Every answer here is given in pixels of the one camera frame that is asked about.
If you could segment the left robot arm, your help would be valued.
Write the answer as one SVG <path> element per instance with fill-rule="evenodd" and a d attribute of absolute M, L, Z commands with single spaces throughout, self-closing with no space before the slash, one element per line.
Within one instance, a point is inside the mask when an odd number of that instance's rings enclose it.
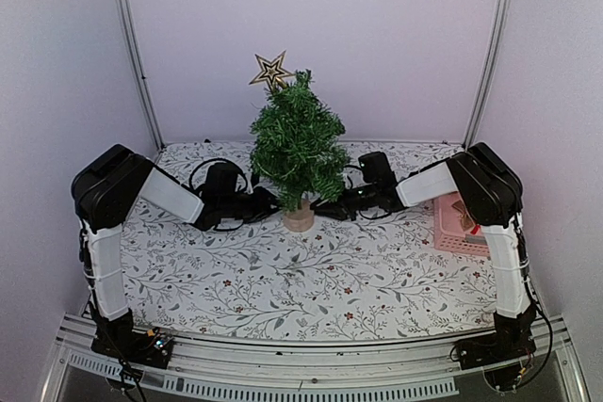
<path fill-rule="evenodd" d="M 204 182 L 180 183 L 149 158 L 116 144 L 73 179 L 71 195 L 80 221 L 80 260 L 93 306 L 108 322 L 129 317 L 123 288 L 123 226 L 139 201 L 202 232 L 222 231 L 222 222 L 259 222 L 280 209 L 277 197 L 246 176 L 235 162 L 214 157 L 202 162 Z"/>

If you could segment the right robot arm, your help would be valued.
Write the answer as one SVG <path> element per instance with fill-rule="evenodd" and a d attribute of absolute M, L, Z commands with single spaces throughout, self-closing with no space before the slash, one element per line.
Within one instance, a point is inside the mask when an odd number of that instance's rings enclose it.
<path fill-rule="evenodd" d="M 484 142 L 402 179 L 383 152 L 361 156 L 359 169 L 363 185 L 344 189 L 335 201 L 313 201 L 311 210 L 321 217 L 355 220 L 373 207 L 397 213 L 454 192 L 460 195 L 466 212 L 480 226 L 495 270 L 495 325 L 501 329 L 488 338 L 487 352 L 494 360 L 508 360 L 524 343 L 520 328 L 529 327 L 537 313 L 527 284 L 523 185 L 516 173 Z"/>

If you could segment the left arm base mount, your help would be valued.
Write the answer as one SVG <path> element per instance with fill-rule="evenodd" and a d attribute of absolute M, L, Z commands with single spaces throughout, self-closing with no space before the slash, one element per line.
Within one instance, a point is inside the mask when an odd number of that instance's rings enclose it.
<path fill-rule="evenodd" d="M 125 362 L 167 369 L 173 346 L 173 337 L 158 328 L 144 333 L 131 329 L 98 328 L 91 350 Z"/>

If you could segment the pink plastic basket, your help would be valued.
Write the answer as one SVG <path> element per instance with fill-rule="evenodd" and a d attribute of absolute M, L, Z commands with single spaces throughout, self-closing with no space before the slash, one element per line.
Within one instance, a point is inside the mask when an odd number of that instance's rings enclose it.
<path fill-rule="evenodd" d="M 457 200 L 462 200 L 458 192 L 441 196 L 434 200 L 434 247 L 442 251 L 457 254 L 488 256 L 489 248 L 481 226 L 475 234 L 464 232 L 459 222 L 458 213 L 451 207 Z"/>

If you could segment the gold star tree topper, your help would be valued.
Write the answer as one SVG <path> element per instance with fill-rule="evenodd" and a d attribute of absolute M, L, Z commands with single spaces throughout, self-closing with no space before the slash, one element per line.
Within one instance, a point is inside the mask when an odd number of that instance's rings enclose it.
<path fill-rule="evenodd" d="M 295 76 L 295 73 L 284 68 L 286 50 L 274 59 L 269 60 L 260 55 L 255 55 L 259 73 L 249 82 L 250 85 L 266 84 L 269 92 L 285 88 L 285 80 Z"/>

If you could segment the small green christmas tree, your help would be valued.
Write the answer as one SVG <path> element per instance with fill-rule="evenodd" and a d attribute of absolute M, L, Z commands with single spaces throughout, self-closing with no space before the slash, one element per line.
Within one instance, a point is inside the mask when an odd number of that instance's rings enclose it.
<path fill-rule="evenodd" d="M 293 83 L 268 92 L 267 104 L 251 125 L 252 170 L 277 189 L 283 223 L 292 233 L 314 225 L 311 195 L 335 201 L 342 194 L 343 171 L 350 162 L 339 144 L 346 128 L 311 84 L 309 70 L 295 72 Z"/>

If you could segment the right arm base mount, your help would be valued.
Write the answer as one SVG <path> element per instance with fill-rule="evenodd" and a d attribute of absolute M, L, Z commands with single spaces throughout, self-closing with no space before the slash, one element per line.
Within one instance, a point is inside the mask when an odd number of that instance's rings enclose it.
<path fill-rule="evenodd" d="M 530 327 L 520 327 L 518 322 L 512 321 L 496 325 L 494 333 L 457 341 L 450 357 L 463 370 L 527 358 L 527 364 L 515 362 L 485 372 L 486 383 L 492 389 L 509 392 L 519 388 L 535 351 Z"/>

